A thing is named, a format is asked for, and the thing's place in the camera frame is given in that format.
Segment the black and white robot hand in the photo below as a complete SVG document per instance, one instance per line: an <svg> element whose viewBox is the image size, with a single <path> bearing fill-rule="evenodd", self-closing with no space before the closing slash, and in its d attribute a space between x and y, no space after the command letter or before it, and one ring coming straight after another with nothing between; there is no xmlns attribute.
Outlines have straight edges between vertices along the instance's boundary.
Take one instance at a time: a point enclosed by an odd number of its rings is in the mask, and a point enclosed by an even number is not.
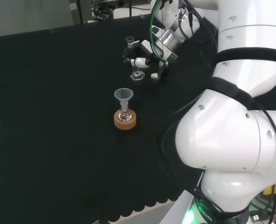
<svg viewBox="0 0 276 224"><path fill-rule="evenodd" d="M134 81L142 80L145 77L144 71L150 67L157 68L150 75L151 79L164 81L172 65L178 60L178 56L165 46L152 47L149 41L135 41L133 36L128 36L126 42L123 62L133 69L130 77Z"/></svg>

